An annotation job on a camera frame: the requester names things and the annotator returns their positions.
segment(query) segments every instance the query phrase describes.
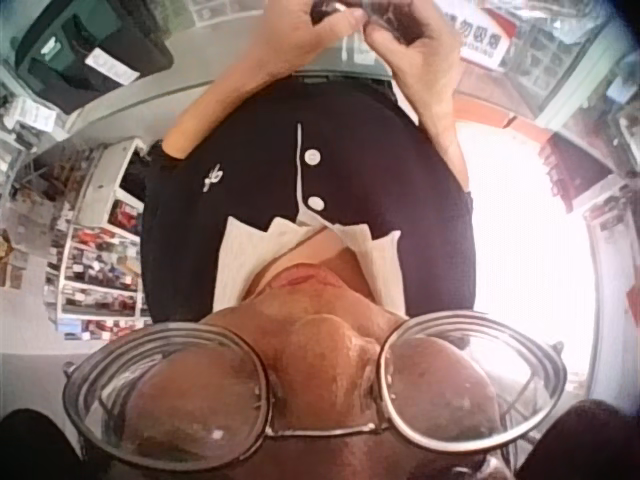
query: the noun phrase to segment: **nose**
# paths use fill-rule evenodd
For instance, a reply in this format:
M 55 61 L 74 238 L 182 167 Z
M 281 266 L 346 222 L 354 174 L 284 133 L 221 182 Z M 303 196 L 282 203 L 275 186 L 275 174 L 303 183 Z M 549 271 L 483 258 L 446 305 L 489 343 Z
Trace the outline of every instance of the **nose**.
M 315 315 L 290 332 L 277 363 L 282 400 L 276 426 L 327 430 L 375 421 L 372 385 L 380 346 L 332 315 Z

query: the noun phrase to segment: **white button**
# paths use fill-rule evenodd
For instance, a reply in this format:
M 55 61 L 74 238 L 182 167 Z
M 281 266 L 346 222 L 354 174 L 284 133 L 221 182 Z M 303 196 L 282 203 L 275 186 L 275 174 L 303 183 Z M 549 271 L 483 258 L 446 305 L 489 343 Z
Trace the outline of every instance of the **white button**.
M 311 150 L 307 150 L 306 152 L 304 152 L 304 161 L 311 166 L 315 166 L 319 164 L 321 158 L 322 158 L 322 155 L 320 155 L 320 152 L 313 148 Z
M 322 210 L 324 210 L 324 200 L 322 200 L 320 197 L 309 197 L 307 203 L 316 212 L 321 212 Z

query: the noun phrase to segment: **eyeglasses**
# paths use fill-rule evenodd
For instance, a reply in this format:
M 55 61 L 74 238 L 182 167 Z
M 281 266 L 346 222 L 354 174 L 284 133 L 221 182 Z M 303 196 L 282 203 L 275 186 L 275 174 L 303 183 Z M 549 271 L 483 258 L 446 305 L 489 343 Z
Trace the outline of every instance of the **eyeglasses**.
M 439 365 L 437 357 L 433 364 L 421 362 L 434 347 L 434 352 L 455 350 L 451 358 L 456 360 L 447 366 Z M 224 357 L 238 367 L 234 371 L 242 372 L 225 373 L 237 378 L 230 379 L 229 392 L 216 392 L 216 400 L 184 399 L 193 418 L 216 420 L 185 426 L 188 434 L 179 455 L 135 448 L 127 441 L 126 429 L 136 389 L 167 359 L 193 349 Z M 567 379 L 558 350 L 475 312 L 418 317 L 393 331 L 380 350 L 375 422 L 332 430 L 282 430 L 274 425 L 269 372 L 251 345 L 224 328 L 167 323 L 117 339 L 79 366 L 67 368 L 63 402 L 82 442 L 121 462 L 168 472 L 212 470 L 244 461 L 265 439 L 387 431 L 433 452 L 478 453 L 523 437 L 553 410 Z M 445 367 L 449 370 L 438 370 Z M 419 401 L 416 392 L 423 395 Z M 231 417 L 241 422 L 231 422 Z

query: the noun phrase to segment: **hand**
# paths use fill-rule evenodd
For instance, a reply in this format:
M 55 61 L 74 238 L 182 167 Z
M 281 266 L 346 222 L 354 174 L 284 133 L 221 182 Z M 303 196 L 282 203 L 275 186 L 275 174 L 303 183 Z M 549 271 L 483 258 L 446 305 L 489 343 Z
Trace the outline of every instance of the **hand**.
M 286 77 L 320 52 L 357 32 L 367 20 L 364 10 L 349 8 L 311 23 L 312 0 L 268 0 L 247 58 L 261 73 Z
M 391 67 L 393 76 L 421 120 L 453 109 L 453 92 L 461 73 L 461 40 L 433 0 L 410 0 L 410 14 L 423 37 L 406 46 L 385 28 L 369 23 L 365 39 Z

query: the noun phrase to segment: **mouth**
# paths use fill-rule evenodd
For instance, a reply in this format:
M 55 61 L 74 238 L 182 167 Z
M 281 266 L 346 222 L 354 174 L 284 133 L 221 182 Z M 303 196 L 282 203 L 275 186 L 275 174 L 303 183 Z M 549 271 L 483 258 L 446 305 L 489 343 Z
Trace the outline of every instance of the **mouth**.
M 279 272 L 267 282 L 256 296 L 269 290 L 273 290 L 274 288 L 297 287 L 309 282 L 315 282 L 327 287 L 346 287 L 340 277 L 328 268 L 311 263 L 299 263 Z

